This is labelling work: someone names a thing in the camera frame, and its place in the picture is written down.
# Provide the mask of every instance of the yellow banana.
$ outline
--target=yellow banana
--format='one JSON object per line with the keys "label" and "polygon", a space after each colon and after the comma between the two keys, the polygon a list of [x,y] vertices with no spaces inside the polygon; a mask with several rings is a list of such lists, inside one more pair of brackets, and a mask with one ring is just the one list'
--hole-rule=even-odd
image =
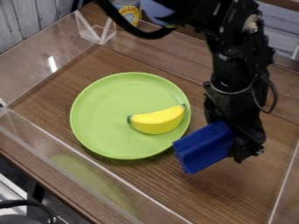
{"label": "yellow banana", "polygon": [[181,104],[149,114],[130,115],[127,122],[134,129],[147,134],[163,134],[174,130],[181,124],[186,110],[186,104]]}

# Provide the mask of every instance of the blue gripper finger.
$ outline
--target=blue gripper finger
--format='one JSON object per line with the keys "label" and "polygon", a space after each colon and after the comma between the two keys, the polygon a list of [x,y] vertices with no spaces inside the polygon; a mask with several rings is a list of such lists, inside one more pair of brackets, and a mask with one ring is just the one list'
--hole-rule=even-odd
{"label": "blue gripper finger", "polygon": [[234,138],[230,126],[217,121],[174,142],[185,171],[194,174],[229,157]]}

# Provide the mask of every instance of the green plate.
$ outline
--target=green plate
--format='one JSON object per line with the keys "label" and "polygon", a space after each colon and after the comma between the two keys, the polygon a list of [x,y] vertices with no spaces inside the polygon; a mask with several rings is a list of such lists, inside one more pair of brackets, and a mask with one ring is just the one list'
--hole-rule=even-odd
{"label": "green plate", "polygon": [[[162,135],[130,127],[127,116],[187,105],[178,128]],[[98,80],[79,94],[70,124],[82,144],[99,155],[117,159],[149,158],[173,146],[189,128],[191,104],[183,91],[150,73],[118,73]]]}

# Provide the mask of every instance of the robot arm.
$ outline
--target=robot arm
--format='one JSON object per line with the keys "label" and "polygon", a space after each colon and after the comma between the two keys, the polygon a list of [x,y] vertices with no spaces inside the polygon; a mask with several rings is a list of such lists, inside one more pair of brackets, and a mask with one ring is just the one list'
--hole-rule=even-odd
{"label": "robot arm", "polygon": [[[143,10],[163,28],[145,32],[118,13],[108,0],[99,5],[117,23],[135,36],[159,39],[181,25],[205,32],[213,53],[214,72],[205,83],[209,123],[225,120],[238,134],[230,155],[237,162],[263,153],[267,135],[261,111],[271,113],[277,105],[277,88],[267,66],[274,62],[258,3],[254,0],[142,0]],[[274,93],[270,110],[269,89]]]}

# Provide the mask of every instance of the yellow label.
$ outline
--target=yellow label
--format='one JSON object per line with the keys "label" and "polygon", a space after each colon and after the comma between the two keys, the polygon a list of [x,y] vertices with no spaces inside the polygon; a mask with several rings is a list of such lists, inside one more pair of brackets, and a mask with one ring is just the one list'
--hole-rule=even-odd
{"label": "yellow label", "polygon": [[126,20],[134,25],[138,26],[141,11],[135,6],[126,6],[119,10],[119,13],[125,16]]}

